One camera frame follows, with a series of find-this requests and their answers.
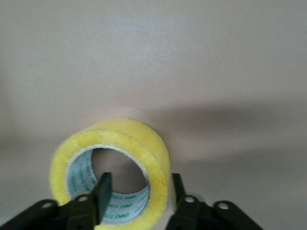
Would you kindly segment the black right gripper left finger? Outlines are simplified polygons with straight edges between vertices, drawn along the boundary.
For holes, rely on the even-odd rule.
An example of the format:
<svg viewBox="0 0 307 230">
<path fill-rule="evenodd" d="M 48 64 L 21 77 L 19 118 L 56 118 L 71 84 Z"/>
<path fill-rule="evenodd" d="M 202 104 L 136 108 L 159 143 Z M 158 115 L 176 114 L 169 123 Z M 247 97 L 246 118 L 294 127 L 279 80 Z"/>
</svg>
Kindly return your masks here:
<svg viewBox="0 0 307 230">
<path fill-rule="evenodd" d="M 40 200 L 1 225 L 2 230 L 93 230 L 104 217 L 112 196 L 112 173 L 102 174 L 90 193 L 60 206 Z"/>
</svg>

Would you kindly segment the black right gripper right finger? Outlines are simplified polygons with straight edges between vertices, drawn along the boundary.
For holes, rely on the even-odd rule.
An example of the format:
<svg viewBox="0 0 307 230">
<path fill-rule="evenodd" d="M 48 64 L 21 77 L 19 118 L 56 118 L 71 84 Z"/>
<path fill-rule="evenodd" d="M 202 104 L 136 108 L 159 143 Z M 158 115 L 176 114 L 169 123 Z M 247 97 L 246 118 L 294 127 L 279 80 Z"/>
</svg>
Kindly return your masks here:
<svg viewBox="0 0 307 230">
<path fill-rule="evenodd" d="M 185 191 L 179 173 L 172 174 L 172 197 L 174 214 L 170 217 L 167 230 L 260 230 L 250 216 L 234 203 L 217 201 L 213 206 L 201 202 Z"/>
</svg>

